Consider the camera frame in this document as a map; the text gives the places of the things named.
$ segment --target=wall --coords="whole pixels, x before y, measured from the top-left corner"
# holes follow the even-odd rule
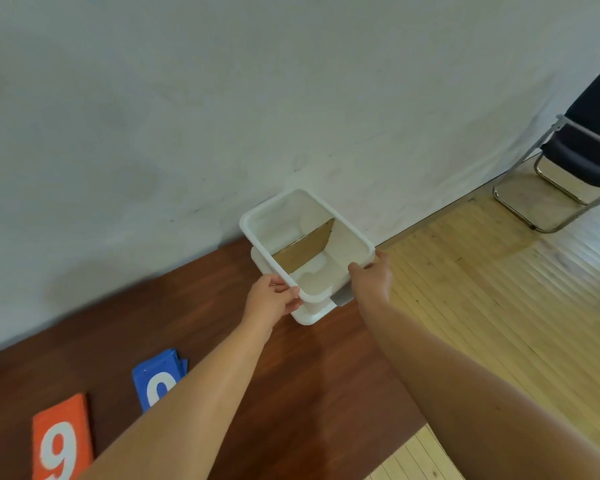
[[[599,71],[600,0],[0,0],[0,347],[286,187],[381,242]]]

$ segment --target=person's left arm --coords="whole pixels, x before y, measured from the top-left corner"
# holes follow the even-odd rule
[[[207,478],[273,325],[302,304],[298,293],[277,275],[261,277],[240,325],[81,478]]]

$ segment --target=wooden table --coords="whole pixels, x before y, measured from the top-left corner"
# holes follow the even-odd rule
[[[81,310],[0,352],[0,479],[31,478],[32,416],[87,392],[96,455],[140,416],[131,379],[169,347],[190,368],[240,320],[259,276],[241,239]],[[274,329],[214,479],[368,475],[424,425],[355,303]]]

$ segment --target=stack of blue cards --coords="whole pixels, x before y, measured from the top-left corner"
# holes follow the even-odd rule
[[[141,363],[132,371],[142,411],[146,412],[182,379],[189,366],[176,349],[168,349]]]

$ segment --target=brown cardboard piece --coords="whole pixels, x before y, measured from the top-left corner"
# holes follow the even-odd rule
[[[327,247],[335,220],[335,218],[329,219],[318,227],[318,229],[311,231],[309,234],[282,248],[273,254],[273,259],[288,274],[293,273],[318,256]]]

